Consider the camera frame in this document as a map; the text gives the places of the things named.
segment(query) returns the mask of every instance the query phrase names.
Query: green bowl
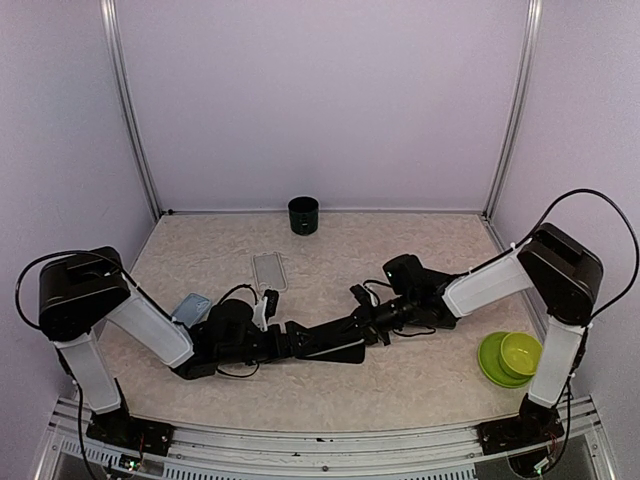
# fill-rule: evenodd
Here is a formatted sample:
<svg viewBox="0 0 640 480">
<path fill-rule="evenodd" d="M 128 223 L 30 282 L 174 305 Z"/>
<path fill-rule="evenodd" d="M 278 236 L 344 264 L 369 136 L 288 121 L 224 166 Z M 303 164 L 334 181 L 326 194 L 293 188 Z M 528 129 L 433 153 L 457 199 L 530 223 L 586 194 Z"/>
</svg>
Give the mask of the green bowl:
<svg viewBox="0 0 640 480">
<path fill-rule="evenodd" d="M 529 383 L 531 378 L 512 378 L 500 366 L 500 345 L 507 335 L 507 332 L 488 335 L 478 347 L 478 364 L 486 377 L 496 385 L 504 388 L 520 388 Z"/>
<path fill-rule="evenodd" d="M 510 333 L 500 343 L 500 366 L 515 379 L 531 378 L 536 374 L 542 355 L 542 345 L 526 333 Z"/>
</svg>

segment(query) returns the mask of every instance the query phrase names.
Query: enclosure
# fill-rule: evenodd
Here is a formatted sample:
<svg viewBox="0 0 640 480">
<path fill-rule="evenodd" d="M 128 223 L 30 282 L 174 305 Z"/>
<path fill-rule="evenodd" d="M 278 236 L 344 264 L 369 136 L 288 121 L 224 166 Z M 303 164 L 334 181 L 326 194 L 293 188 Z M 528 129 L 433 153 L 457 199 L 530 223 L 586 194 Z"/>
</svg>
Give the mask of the enclosure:
<svg viewBox="0 0 640 480">
<path fill-rule="evenodd" d="M 349 287 L 397 255 L 481 264 L 574 188 L 640 225 L 638 21 L 631 1 L 2 2 L 0 478 L 84 468 L 65 437 L 71 381 L 15 312 L 40 255 L 111 245 L 170 311 L 250 283 L 251 257 L 278 251 L 276 318 L 311 326 L 348 315 Z M 320 202 L 308 237 L 289 230 L 299 195 Z M 576 196 L 549 219 L 602 260 L 599 305 L 615 296 L 633 268 L 615 212 Z M 37 318 L 36 275 L 23 290 Z M 557 478 L 637 476 L 638 303 L 632 290 L 595 321 L 563 470 L 591 477 Z M 515 413 L 526 390 L 490 384 L 476 350 L 547 327 L 529 292 L 360 366 L 274 364 L 246 381 L 185 382 L 112 325 L 100 345 L 131 411 L 178 428 L 173 463 L 147 478 L 497 478 L 470 426 Z M 87 446 L 96 465 L 117 458 Z"/>
</svg>

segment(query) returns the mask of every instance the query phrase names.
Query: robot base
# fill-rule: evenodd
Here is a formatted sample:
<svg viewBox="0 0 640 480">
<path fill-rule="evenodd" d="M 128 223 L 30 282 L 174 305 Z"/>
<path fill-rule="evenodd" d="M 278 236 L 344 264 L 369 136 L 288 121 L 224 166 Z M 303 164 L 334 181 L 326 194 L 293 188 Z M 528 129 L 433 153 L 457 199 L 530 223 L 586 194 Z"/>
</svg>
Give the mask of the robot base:
<svg viewBox="0 0 640 480">
<path fill-rule="evenodd" d="M 478 437 L 484 455 L 502 453 L 551 441 L 552 435 L 561 438 L 564 428 L 556 410 L 544 427 L 520 416 L 493 420 L 478 425 Z"/>
<path fill-rule="evenodd" d="M 151 453 L 166 457 L 174 427 L 168 423 L 132 417 L 122 391 L 120 398 L 121 404 L 117 410 L 102 415 L 91 415 L 87 437 L 140 454 Z"/>
</svg>

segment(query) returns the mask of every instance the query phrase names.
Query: metal frame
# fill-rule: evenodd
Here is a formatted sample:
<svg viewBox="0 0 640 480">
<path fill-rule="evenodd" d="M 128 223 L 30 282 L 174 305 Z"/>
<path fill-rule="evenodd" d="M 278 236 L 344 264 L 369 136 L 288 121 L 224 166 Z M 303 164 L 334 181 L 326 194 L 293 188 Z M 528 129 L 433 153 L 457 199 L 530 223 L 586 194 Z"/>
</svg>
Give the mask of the metal frame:
<svg viewBox="0 0 640 480">
<path fill-rule="evenodd" d="M 255 213 L 282 213 L 286 208 L 261 208 L 239 210 L 170 210 L 168 215 L 237 215 Z M 432 213 L 442 215 L 480 215 L 479 210 L 441 210 L 420 208 L 323 208 L 323 213 Z"/>
<path fill-rule="evenodd" d="M 513 149 L 522 119 L 522 112 L 526 101 L 529 79 L 533 68 L 533 59 L 540 28 L 540 17 L 542 16 L 542 0 L 529 0 L 529 12 L 527 15 L 527 26 L 525 28 L 524 43 L 520 55 L 520 68 L 516 80 L 516 90 L 511 104 L 511 113 L 507 123 L 507 132 L 502 142 L 500 160 L 491 183 L 489 198 L 484 208 L 484 216 L 491 221 L 496 212 L 500 195 L 504 188 L 509 164 L 513 155 Z"/>
<path fill-rule="evenodd" d="M 160 198 L 157 192 L 157 188 L 153 181 L 151 169 L 147 161 L 144 148 L 142 146 L 142 139 L 140 136 L 140 130 L 136 120 L 133 102 L 131 99 L 131 93 L 127 81 L 127 72 L 124 61 L 124 54 L 122 50 L 122 42 L 120 39 L 120 30 L 118 28 L 118 16 L 116 11 L 116 0 L 100 0 L 102 7 L 102 20 L 104 22 L 105 33 L 107 37 L 107 43 L 109 46 L 109 53 L 113 63 L 113 70 L 116 76 L 116 83 L 118 88 L 118 95 L 120 98 L 121 107 L 124 113 L 127 131 L 129 134 L 129 141 L 134 153 L 134 159 L 136 168 L 138 170 L 140 180 L 144 189 L 145 197 L 151 214 L 154 220 L 157 222 L 163 215 L 164 211 L 161 206 Z M 542 14 L 542 0 L 529 0 L 529 8 L 527 14 L 524 42 L 522 46 L 522 52 L 520 55 L 520 64 L 518 69 L 518 75 L 516 79 L 516 88 L 511 105 L 511 112 L 509 114 L 509 121 L 507 123 L 507 131 L 502 143 L 500 159 L 496 168 L 494 177 L 491 182 L 491 188 L 489 190 L 489 196 L 487 203 L 482 211 L 484 216 L 491 220 L 493 217 L 500 195 L 504 188 L 506 175 L 511 157 L 513 154 L 513 148 L 515 146 L 516 136 L 524 110 L 524 104 L 526 99 L 526 93 L 529 84 L 529 78 L 533 67 L 533 59 L 535 53 L 535 46 L 538 37 L 538 30 L 540 26 L 540 17 Z M 337 211 L 355 211 L 355 209 L 337 209 Z M 372 211 L 393 211 L 397 213 L 404 212 L 416 212 L 421 213 L 478 213 L 467 211 L 442 211 L 442 210 L 411 210 L 411 209 L 389 209 L 378 210 L 372 209 Z M 179 212 L 182 214 L 213 214 L 213 213 L 250 213 L 252 211 L 184 211 Z"/>
<path fill-rule="evenodd" d="M 566 421 L 566 396 L 559 405 Z M 32 478 L 49 480 L 62 455 L 80 458 L 78 404 L 60 399 L 41 444 L 40 461 Z M 84 407 L 84 425 L 90 411 Z M 483 456 L 477 422 L 381 432 L 291 433 L 176 424 L 168 457 L 145 455 L 150 479 L 273 480 L 331 478 L 332 480 L 471 479 L 475 465 L 485 460 L 531 450 L 529 447 Z M 612 457 L 596 408 L 590 397 L 572 401 L 571 437 L 585 435 L 600 480 L 615 480 Z M 92 463 L 106 467 L 121 454 L 137 455 L 85 440 Z"/>
<path fill-rule="evenodd" d="M 122 52 L 122 42 L 120 41 L 120 30 L 118 29 L 118 16 L 116 12 L 115 0 L 100 0 L 102 10 L 102 21 L 107 36 L 107 44 L 109 46 L 109 54 L 113 64 L 113 72 L 116 77 L 116 86 L 120 105 L 124 114 L 124 119 L 129 134 L 129 141 L 133 150 L 136 168 L 142 182 L 144 194 L 151 211 L 153 219 L 157 222 L 162 216 L 162 207 L 156 186 L 153 182 L 151 169 L 147 162 L 147 157 L 142 147 L 142 139 L 140 130 L 133 110 L 133 102 L 131 101 L 131 92 L 127 83 L 127 70 L 125 68 L 124 54 Z"/>
</svg>

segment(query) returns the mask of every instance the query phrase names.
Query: blue object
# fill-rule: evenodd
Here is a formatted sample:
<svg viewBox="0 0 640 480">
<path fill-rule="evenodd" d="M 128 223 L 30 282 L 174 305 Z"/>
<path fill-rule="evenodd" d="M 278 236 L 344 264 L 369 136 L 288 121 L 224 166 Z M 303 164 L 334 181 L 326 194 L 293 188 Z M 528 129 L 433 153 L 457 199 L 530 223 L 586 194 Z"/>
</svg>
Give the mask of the blue object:
<svg viewBox="0 0 640 480">
<path fill-rule="evenodd" d="M 180 305 L 171 313 L 171 316 L 189 328 L 202 320 L 202 317 L 209 312 L 211 305 L 212 302 L 207 297 L 197 293 L 190 293 L 180 302 Z"/>
</svg>

